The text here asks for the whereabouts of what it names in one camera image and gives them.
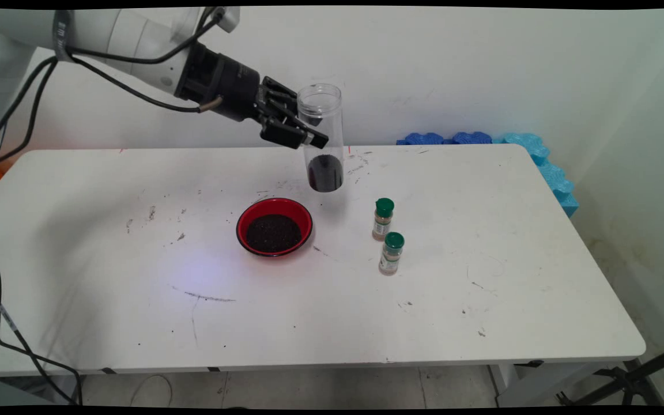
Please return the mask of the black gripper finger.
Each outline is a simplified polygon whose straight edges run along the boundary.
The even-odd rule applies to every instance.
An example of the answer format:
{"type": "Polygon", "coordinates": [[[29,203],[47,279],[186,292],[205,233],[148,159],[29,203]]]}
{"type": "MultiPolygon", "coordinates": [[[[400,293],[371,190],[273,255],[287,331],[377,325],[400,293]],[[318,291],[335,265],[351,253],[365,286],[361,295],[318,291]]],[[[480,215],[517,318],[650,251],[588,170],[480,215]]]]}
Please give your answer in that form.
{"type": "Polygon", "coordinates": [[[288,149],[298,149],[300,145],[311,145],[324,149],[329,136],[305,125],[287,106],[282,103],[256,103],[261,126],[260,138],[288,149]]]}
{"type": "Polygon", "coordinates": [[[266,97],[274,100],[286,108],[293,116],[298,116],[297,93],[288,89],[275,79],[265,76],[262,87],[266,90],[266,97]]]}

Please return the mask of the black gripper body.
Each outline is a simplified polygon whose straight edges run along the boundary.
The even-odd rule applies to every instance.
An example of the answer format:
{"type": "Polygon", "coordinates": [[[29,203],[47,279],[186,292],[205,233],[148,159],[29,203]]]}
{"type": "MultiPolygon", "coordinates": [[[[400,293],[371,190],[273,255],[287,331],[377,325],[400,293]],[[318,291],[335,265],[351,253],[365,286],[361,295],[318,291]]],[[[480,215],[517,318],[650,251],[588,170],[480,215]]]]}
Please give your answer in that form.
{"type": "Polygon", "coordinates": [[[256,117],[260,74],[226,55],[218,55],[211,75],[211,111],[242,122],[256,117]]]}

